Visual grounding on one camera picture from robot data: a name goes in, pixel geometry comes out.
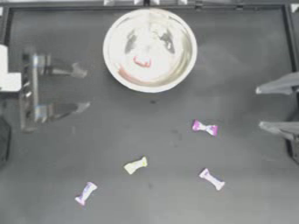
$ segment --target pink candy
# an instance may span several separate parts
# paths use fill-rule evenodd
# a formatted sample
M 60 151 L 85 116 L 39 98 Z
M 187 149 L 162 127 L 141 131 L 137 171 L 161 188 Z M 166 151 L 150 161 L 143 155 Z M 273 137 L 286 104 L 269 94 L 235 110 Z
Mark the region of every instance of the pink candy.
M 191 128 L 193 128 L 194 131 L 205 130 L 213 136 L 218 135 L 219 126 L 218 125 L 205 125 L 199 120 L 194 121 L 194 124 L 193 124 Z

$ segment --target purple candy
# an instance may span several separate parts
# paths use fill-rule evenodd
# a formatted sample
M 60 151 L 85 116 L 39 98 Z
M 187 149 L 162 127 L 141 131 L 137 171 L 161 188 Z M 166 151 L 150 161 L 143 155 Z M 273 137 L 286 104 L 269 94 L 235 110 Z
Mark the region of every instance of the purple candy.
M 83 206 L 86 206 L 87 199 L 89 199 L 91 193 L 93 193 L 97 189 L 98 189 L 98 186 L 97 186 L 94 183 L 89 182 L 89 183 L 87 183 L 87 186 L 85 187 L 83 193 L 81 194 L 81 196 L 78 196 L 78 197 L 75 198 L 75 200 L 77 200 Z
M 205 130 L 213 136 L 217 136 L 218 131 L 219 131 L 219 126 L 218 125 L 205 125 L 199 120 L 194 121 L 194 124 L 193 124 L 191 128 L 193 128 L 194 131 Z

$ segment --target metal clamp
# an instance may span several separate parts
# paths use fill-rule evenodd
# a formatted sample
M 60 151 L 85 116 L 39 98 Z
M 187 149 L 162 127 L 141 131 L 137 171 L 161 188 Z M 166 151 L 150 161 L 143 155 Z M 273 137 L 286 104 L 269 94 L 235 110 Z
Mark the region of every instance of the metal clamp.
M 257 88 L 257 94 L 285 94 L 298 92 L 299 87 L 299 72 L 290 73 L 278 80 L 270 81 Z
M 20 91 L 22 129 L 36 130 L 39 124 L 51 122 L 71 114 L 82 113 L 90 102 L 40 104 L 39 78 L 40 76 L 70 76 L 85 78 L 87 71 L 79 64 L 69 66 L 51 55 L 38 54 L 30 50 L 23 54 L 23 89 Z

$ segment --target candy wrapper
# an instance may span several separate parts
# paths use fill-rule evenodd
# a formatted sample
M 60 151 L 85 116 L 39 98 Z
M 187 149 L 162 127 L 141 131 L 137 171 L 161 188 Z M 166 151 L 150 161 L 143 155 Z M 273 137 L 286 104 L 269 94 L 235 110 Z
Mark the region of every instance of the candy wrapper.
M 153 65 L 151 58 L 145 54 L 138 54 L 134 61 L 141 67 L 150 67 Z
M 141 160 L 137 160 L 133 163 L 129 163 L 125 168 L 130 175 L 133 175 L 137 170 L 142 167 L 147 167 L 147 159 L 143 157 Z
M 219 126 L 218 125 L 205 125 L 199 120 L 194 121 L 194 124 L 193 124 L 191 128 L 193 128 L 194 131 L 205 130 L 213 136 L 217 136 L 218 131 L 219 131 Z
M 94 183 L 89 182 L 89 183 L 87 183 L 87 186 L 85 187 L 85 190 L 83 190 L 82 195 L 78 196 L 78 197 L 75 198 L 75 200 L 77 200 L 83 206 L 86 206 L 87 199 L 89 199 L 91 193 L 93 193 L 97 189 L 98 189 L 98 186 L 97 186 Z

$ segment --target black surface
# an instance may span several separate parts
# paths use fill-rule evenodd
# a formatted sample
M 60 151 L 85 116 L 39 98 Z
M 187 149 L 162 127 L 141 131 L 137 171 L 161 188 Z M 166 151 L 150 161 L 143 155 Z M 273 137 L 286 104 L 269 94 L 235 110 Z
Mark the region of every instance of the black surface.
M 43 52 L 90 70 L 85 80 L 46 80 L 43 99 L 86 101 L 82 115 L 26 135 L 18 101 L 12 159 L 0 172 L 2 224 L 11 223 L 291 223 L 298 220 L 298 166 L 285 140 L 258 128 L 282 121 L 295 99 L 257 96 L 257 85 L 291 72 L 281 10 L 177 11 L 199 44 L 187 80 L 163 94 L 126 89 L 102 55 L 109 27 L 123 11 L 20 11 L 14 14 L 11 70 L 22 50 Z M 219 125 L 219 136 L 193 133 L 193 119 Z M 143 155 L 149 168 L 130 176 L 123 165 Z M 221 192 L 198 178 L 209 167 Z M 99 189 L 81 207 L 86 182 Z

